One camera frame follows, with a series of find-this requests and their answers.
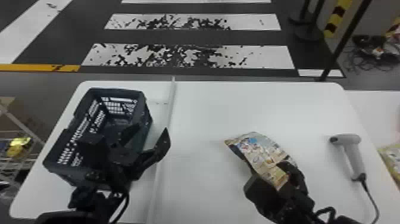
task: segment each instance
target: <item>black wire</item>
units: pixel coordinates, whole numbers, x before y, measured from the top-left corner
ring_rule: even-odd
[[[326,207],[325,209],[318,210],[315,215],[318,217],[325,213],[329,213],[328,223],[333,222],[336,216],[336,210],[333,207]]]
[[[118,220],[120,220],[122,214],[125,212],[126,208],[128,208],[129,205],[129,193],[124,193],[125,195],[125,204],[124,207],[121,209],[121,211],[119,212],[119,214],[117,215],[117,217],[115,217],[115,219],[111,222],[111,224],[116,224],[118,222]]]
[[[371,195],[370,191],[368,190],[368,186],[367,186],[366,181],[361,181],[361,185],[364,188],[364,190],[366,191],[366,193],[368,195],[368,198],[370,198],[370,200],[372,202],[372,205],[374,206],[375,219],[371,222],[371,224],[375,224],[378,221],[379,217],[380,217],[380,212],[379,212],[378,205],[376,204],[375,200],[372,198],[372,195]]]
[[[400,48],[394,44],[391,45],[394,46],[400,54]],[[383,65],[381,61],[377,60],[372,55],[370,57],[366,56],[361,52],[361,49],[356,46],[347,46],[345,49],[347,50],[343,51],[343,53],[347,54],[347,57],[343,62],[343,66],[347,71],[353,71],[356,74],[360,74],[358,71],[359,69],[363,71],[370,71],[372,69],[391,71],[396,66],[395,64]]]

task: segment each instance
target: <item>black plastic basket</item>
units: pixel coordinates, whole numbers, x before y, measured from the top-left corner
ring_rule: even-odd
[[[43,161],[52,173],[72,186],[85,180],[85,175],[101,169],[107,154],[102,149],[82,147],[79,139],[88,135],[104,136],[107,148],[124,147],[143,151],[152,117],[142,92],[126,89],[90,89],[74,112]]]

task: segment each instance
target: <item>barcode scanner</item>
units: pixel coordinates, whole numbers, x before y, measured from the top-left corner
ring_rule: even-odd
[[[364,181],[366,179],[365,168],[360,149],[358,148],[361,138],[356,134],[341,134],[330,137],[329,141],[333,145],[342,146],[344,148],[354,171],[351,179],[353,181]]]
[[[361,142],[361,137],[356,134],[341,134],[330,137],[329,141],[333,145],[342,146],[345,150],[347,157],[349,158],[350,165],[353,168],[354,174],[351,177],[353,181],[360,181],[362,187],[368,195],[368,198],[371,200],[372,205],[375,209],[375,218],[371,222],[371,224],[375,224],[380,216],[380,212],[378,209],[378,205],[375,200],[372,198],[371,192],[367,186],[367,175],[365,174],[365,167],[363,160],[361,158],[360,149],[358,148],[358,144]]]

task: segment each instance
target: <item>white painted stripe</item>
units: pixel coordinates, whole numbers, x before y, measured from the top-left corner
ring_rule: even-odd
[[[286,46],[96,43],[83,66],[294,69]]]
[[[2,32],[0,63],[12,63],[72,0],[38,0]]]
[[[309,77],[320,77],[324,70],[318,69],[299,69],[300,76],[309,76]],[[331,70],[328,77],[344,77],[342,72],[339,69]]]
[[[122,3],[271,3],[271,0],[123,0]]]
[[[275,14],[114,14],[105,28],[280,30]]]

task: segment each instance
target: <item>black pole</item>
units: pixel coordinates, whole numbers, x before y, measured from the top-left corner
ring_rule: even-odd
[[[294,11],[290,16],[289,20],[295,24],[295,25],[300,25],[300,24],[308,24],[311,22],[311,16],[308,13],[308,7],[310,6],[311,0],[304,0],[303,7],[301,8],[301,11]]]
[[[321,14],[322,7],[324,6],[325,0],[319,0],[317,6],[315,7],[314,14],[312,15],[311,23],[308,25],[307,32],[311,33],[313,29],[317,26],[318,17]]]
[[[325,0],[319,0],[317,6],[312,15],[310,25],[306,27],[297,27],[295,30],[296,36],[302,41],[316,42],[324,38],[324,34],[317,26],[317,20],[321,14],[322,7],[325,4]]]
[[[326,78],[328,77],[330,71],[332,70],[332,67],[336,63],[336,60],[339,58],[340,53],[342,53],[343,49],[345,48],[345,46],[347,44],[347,41],[349,41],[349,39],[351,38],[351,35],[353,34],[358,23],[360,22],[363,15],[367,11],[371,2],[372,2],[372,0],[363,0],[363,2],[361,3],[359,9],[355,13],[353,20],[351,21],[349,27],[347,28],[345,34],[343,35],[342,40],[340,40],[339,44],[337,45],[335,52],[333,53],[331,60],[328,62],[328,65],[326,66],[324,72],[322,72],[322,75],[319,78],[317,78],[318,82],[326,81]]]

